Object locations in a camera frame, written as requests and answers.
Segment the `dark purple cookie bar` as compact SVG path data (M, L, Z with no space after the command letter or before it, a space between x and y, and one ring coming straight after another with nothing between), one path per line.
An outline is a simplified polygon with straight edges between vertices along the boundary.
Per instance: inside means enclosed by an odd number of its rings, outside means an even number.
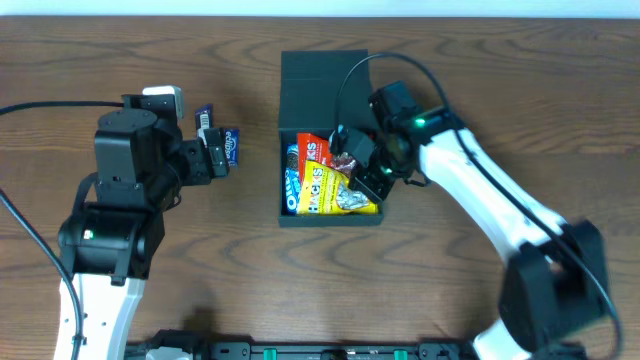
M213 123L213 105L206 104L198 108L194 112L194 120L197 136L207 144L205 131L210 129Z

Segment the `yellow Hacks candy bag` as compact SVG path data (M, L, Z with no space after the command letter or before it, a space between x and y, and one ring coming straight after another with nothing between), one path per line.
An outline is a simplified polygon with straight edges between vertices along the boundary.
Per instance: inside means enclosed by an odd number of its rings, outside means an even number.
M360 191L351 190L349 178L326 165L307 160L298 215L374 215L378 206Z

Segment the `red Hacks candy bag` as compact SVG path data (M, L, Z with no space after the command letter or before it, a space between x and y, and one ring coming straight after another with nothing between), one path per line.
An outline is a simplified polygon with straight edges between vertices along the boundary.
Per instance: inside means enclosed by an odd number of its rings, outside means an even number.
M329 141L311 133L298 133L298 162L300 182L304 183L305 166L308 161L325 165L346 177L349 183L351 173L356 168L356 160L347 153L332 155Z

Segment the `blue Eclipse gum pack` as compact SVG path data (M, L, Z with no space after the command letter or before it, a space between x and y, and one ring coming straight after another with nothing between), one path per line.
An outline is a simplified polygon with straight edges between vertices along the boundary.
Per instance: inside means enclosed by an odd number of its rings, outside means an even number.
M239 165L239 129L225 129L224 140L227 161L231 167L237 167Z

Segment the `blue Oreo cookie pack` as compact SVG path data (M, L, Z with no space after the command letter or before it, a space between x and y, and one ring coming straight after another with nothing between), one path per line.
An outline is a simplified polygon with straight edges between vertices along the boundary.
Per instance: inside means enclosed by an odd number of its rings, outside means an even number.
M289 144L287 146L284 178L286 211L288 214L296 215L301 192L299 148L297 144Z

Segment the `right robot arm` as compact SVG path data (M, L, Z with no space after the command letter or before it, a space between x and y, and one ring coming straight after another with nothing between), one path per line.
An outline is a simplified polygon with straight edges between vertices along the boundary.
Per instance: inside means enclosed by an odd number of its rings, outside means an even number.
M353 188L373 202L394 182L421 173L443 188L491 241L505 265L498 319L471 343L478 359L569 359L566 336L608 316L613 355L622 326L608 291L603 240L583 220L570 224L511 179L448 104L424 110L402 82L368 99L375 131L334 122L334 153L355 157Z

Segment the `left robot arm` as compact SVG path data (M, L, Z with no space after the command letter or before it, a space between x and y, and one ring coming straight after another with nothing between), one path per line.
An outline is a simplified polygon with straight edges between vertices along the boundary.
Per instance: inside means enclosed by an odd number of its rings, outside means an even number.
M98 120L97 170L80 183L58 233L74 292L60 296L57 359L124 358L164 213L180 203L182 188L229 172L221 129L184 139L179 87L147 87L122 100Z

